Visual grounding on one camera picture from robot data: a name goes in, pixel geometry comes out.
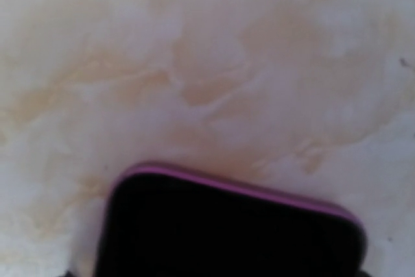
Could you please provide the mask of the phone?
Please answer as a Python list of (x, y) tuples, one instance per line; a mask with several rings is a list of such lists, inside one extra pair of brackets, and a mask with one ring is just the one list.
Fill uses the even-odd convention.
[(362, 276), (367, 235), (336, 204), (161, 163), (106, 203), (94, 276)]

